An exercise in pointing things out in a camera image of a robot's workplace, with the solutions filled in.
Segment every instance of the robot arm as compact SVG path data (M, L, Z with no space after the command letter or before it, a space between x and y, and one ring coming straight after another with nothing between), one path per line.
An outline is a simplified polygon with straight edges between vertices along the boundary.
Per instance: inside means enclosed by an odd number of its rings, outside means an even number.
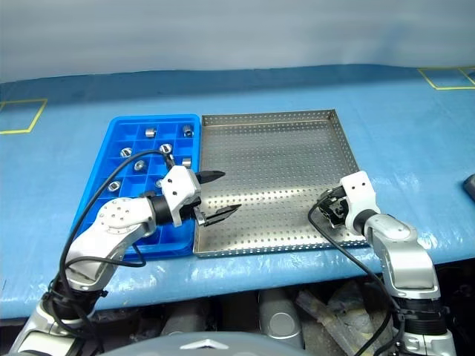
M417 231L394 217L381 214L376 193L365 172L341 179L341 186L322 194L321 212L333 227L345 224L362 234L381 261L384 286L404 315L399 351L412 355L453 356L455 347L445 326L439 282ZM393 315L395 329L399 319Z
M239 205L222 208L207 217L200 212L201 184L224 175L220 171L195 174L181 166L170 164L162 181L162 196L154 194L138 198L120 197L104 204L94 223L72 243L66 257L66 276L73 291L75 305L65 297L65 287L56 278L51 290L39 301L10 352L33 350L47 355L74 355L80 348L80 331L84 320L78 306L90 319L94 305L108 285L125 251L138 239L152 235L158 225L196 219L198 225L211 225L233 214Z

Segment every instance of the white wall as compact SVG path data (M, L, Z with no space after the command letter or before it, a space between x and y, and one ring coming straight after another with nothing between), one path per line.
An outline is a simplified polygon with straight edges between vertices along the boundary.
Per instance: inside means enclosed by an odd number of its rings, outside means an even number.
M474 0L0 0L0 81L475 64Z

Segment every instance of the blue grid tray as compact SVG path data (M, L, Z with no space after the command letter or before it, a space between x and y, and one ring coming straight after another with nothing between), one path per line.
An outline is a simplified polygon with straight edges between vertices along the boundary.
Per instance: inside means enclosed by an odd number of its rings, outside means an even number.
M183 126L193 127L192 138L185 138ZM156 128L154 138L145 136L146 128ZM110 173L125 160L120 156L123 148L132 148L132 154L150 149L158 149L161 144L173 145L173 155L177 165L181 165L183 158L191 158L191 169L197 171L200 167L200 118L196 115L150 115L150 116L120 116L115 118L105 134L104 141L97 155L96 162L89 176L84 194L82 195L74 222L79 218L84 207L94 195L98 187L107 179ZM134 163L122 169L115 180L121 182L120 189L111 193L107 189L102 192L92 209L85 218L79 233L92 225L99 208L109 200L117 197L138 197L145 191L155 191L161 194L155 182L167 174L165 162L160 155L146 155L141 157L147 166L145 170L134 171ZM179 228L172 224L157 228L150 237L142 238L137 242L144 257L177 257L186 256L193 251L194 221L187 220ZM130 248L125 254L126 260L137 259L137 254Z

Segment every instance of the perforated metal tray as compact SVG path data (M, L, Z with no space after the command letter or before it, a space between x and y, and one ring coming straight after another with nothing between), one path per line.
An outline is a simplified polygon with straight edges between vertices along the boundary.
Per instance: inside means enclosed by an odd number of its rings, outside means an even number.
M201 142L200 169L226 172L202 186L203 211L242 206L195 231L197 256L330 246L307 221L308 210L325 189L358 171L334 110L203 116ZM343 245L364 244L344 228L329 233Z

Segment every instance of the blue table surface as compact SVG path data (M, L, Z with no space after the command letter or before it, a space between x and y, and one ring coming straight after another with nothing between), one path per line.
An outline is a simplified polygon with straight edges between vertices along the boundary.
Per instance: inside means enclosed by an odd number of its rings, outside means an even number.
M108 123L123 115L335 108L380 208L416 226L436 263L475 257L475 202L461 187L475 173L475 90L434 90L414 68L119 73L7 83L0 95L3 101L48 100L30 133L0 135L2 318L29 315L46 290ZM21 119L21 105L17 109L14 117ZM0 125L11 124L8 113L0 111ZM353 253L380 271L369 248ZM155 260L145 268L119 268L97 307L358 274L333 250Z

